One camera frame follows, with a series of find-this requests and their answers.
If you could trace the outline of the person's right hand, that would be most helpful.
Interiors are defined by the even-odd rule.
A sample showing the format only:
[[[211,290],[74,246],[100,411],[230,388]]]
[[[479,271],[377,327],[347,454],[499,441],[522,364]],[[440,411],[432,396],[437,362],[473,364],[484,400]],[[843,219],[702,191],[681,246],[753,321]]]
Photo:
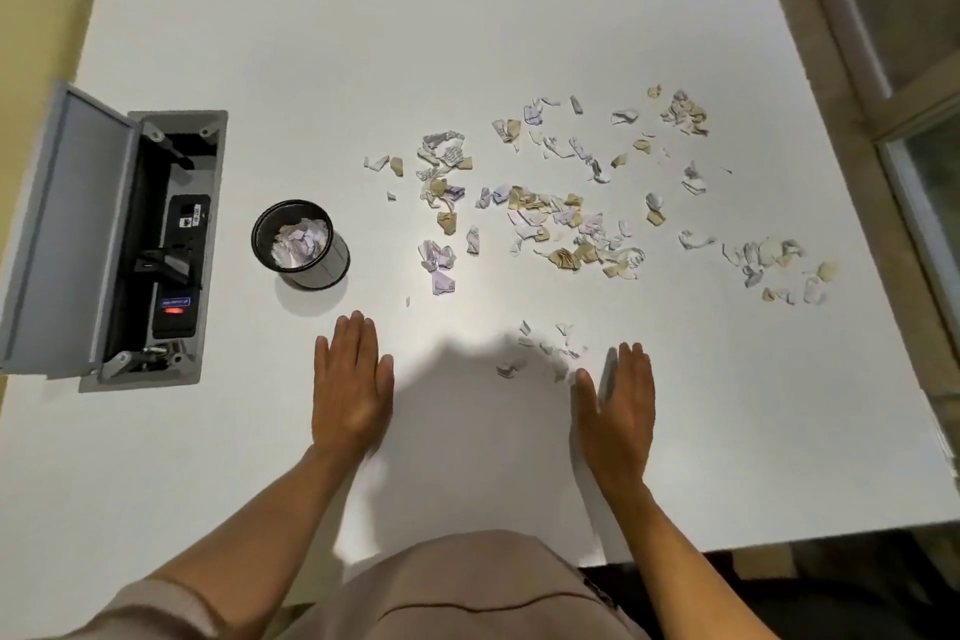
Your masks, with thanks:
[[[622,342],[605,398],[595,385],[601,415],[597,441],[581,441],[585,462],[609,504],[625,502],[644,488],[656,422],[656,385],[642,343]]]

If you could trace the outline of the person's left hand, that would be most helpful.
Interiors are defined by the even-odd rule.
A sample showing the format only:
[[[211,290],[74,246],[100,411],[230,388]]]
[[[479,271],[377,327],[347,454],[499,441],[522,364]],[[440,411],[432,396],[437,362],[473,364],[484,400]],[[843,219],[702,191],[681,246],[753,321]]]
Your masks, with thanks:
[[[327,385],[321,396],[313,396],[311,434],[319,452],[356,465],[377,450],[389,424],[378,424],[375,372],[384,355],[379,351],[376,324],[365,315],[366,383],[351,383],[347,375],[350,316],[339,316],[328,338]]]

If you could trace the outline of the person's left forearm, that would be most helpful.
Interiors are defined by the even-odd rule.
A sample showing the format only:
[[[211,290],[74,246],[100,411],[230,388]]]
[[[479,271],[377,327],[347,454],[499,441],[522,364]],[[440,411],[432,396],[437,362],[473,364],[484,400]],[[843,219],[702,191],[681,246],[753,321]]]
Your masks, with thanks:
[[[366,451],[312,445],[221,525],[150,574],[216,616],[225,640],[260,640],[314,545],[328,555]]]

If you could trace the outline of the person's right forearm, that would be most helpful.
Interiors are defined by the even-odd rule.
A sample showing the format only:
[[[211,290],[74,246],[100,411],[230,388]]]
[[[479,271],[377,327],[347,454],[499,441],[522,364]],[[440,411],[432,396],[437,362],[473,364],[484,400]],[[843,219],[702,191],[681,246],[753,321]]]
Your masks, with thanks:
[[[640,480],[601,484],[665,640],[780,640]]]

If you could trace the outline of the black mesh cup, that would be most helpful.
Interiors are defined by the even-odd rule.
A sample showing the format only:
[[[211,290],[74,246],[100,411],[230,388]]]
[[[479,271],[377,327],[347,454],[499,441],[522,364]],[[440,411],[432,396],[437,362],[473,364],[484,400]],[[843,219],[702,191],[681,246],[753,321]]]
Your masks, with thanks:
[[[275,235],[283,225],[301,219],[323,219],[330,227],[328,246],[314,262],[296,269],[280,269],[271,256]],[[306,291],[324,291],[338,285],[351,265],[351,252],[326,209],[304,199],[288,199],[262,211],[250,231],[250,247],[259,263],[278,274],[287,283]]]

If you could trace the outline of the crumpled paper scraps in cup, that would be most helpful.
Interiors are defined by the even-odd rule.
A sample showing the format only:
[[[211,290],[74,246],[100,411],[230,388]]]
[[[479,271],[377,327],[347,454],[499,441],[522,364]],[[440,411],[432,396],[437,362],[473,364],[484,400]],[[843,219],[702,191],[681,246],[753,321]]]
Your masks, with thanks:
[[[320,258],[330,242],[330,226],[320,219],[301,218],[279,227],[270,246],[270,256],[281,270],[306,267]]]

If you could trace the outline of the black power socket module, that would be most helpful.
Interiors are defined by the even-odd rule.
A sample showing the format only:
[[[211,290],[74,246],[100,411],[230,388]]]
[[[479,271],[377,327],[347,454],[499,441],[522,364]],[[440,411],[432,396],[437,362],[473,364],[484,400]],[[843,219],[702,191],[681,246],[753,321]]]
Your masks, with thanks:
[[[139,253],[134,272],[155,283],[150,334],[158,341],[197,334],[211,197],[179,194],[166,210],[160,245]]]

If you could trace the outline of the scattered torn paper scraps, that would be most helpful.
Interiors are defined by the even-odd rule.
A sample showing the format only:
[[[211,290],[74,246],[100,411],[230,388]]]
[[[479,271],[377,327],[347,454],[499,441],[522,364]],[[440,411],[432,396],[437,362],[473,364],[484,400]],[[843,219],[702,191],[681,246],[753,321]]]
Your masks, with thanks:
[[[545,108],[562,106],[558,98],[538,97],[524,106],[522,119],[496,119],[491,127],[498,139],[506,146],[520,153],[520,144],[524,132],[531,143],[543,156],[567,160],[576,158],[589,168],[588,182],[608,185],[612,182],[611,173],[624,168],[631,154],[642,153],[658,156],[658,159],[670,159],[666,148],[657,152],[653,149],[656,135],[641,132],[631,145],[630,151],[602,161],[584,148],[581,140],[570,136],[567,141],[558,136],[547,136],[543,130]],[[670,98],[669,104],[658,115],[666,126],[676,129],[689,137],[710,136],[707,126],[709,114],[682,88],[678,88]],[[426,167],[415,170],[414,176],[421,183],[419,198],[431,210],[437,211],[437,222],[447,237],[457,231],[457,203],[466,196],[461,185],[450,184],[450,173],[466,172],[474,168],[474,162],[463,150],[466,137],[454,130],[426,135],[422,138],[415,156],[426,163]],[[403,160],[400,157],[384,156],[371,161],[365,157],[363,167],[374,173],[385,168],[397,178],[404,174]],[[679,185],[690,196],[701,197],[707,192],[707,183],[701,168],[691,160],[681,171]],[[639,268],[645,262],[645,253],[640,246],[630,243],[634,237],[630,223],[620,219],[614,231],[608,231],[602,212],[585,211],[585,198],[577,193],[557,195],[541,193],[525,185],[503,184],[495,188],[482,186],[476,198],[474,208],[486,210],[490,207],[504,208],[514,239],[510,244],[510,256],[518,257],[524,245],[530,244],[536,257],[546,259],[555,269],[562,272],[577,273],[584,266],[599,265],[607,279],[636,280]],[[665,201],[659,193],[644,193],[643,206],[645,221],[654,228],[666,223]],[[559,243],[570,235],[570,245],[546,248],[548,243]],[[719,244],[713,234],[699,234],[690,229],[678,232],[678,244],[683,251],[694,251]],[[455,282],[450,277],[454,264],[451,246],[440,246],[435,240],[427,239],[417,247],[421,266],[431,276],[433,295],[451,295]],[[793,267],[799,268],[809,256],[808,250],[794,238],[777,240],[767,237],[762,241],[744,243],[721,243],[721,253],[727,263],[732,265],[744,277],[745,289],[752,289],[763,283],[768,274],[789,275]],[[798,271],[802,276],[801,285],[782,285],[783,279],[768,282],[760,298],[765,303],[782,301],[788,305],[800,302],[819,306],[825,303],[829,294],[828,286],[837,279],[839,265],[837,261],[821,261],[810,270]],[[534,337],[529,323],[523,320],[518,328],[517,345],[526,349],[537,349],[544,355],[556,382],[572,382],[574,362],[581,359],[587,351],[575,348],[571,342],[571,325],[558,323],[556,327],[562,343],[554,344],[549,338],[538,340]]]

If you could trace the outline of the beige shirt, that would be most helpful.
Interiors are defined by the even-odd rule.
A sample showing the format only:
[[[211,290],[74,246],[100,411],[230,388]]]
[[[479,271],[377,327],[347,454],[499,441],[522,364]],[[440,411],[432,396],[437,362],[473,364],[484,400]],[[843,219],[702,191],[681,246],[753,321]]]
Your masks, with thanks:
[[[198,595],[162,579],[122,588],[55,640],[224,640]],[[274,640],[651,640],[580,570],[537,538],[454,534],[354,575]]]

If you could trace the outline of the glass door frame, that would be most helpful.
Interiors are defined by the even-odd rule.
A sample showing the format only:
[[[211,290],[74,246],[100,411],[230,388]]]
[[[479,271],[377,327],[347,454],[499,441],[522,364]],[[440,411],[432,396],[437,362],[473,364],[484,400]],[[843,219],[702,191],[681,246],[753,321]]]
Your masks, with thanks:
[[[820,0],[960,357],[960,0]]]

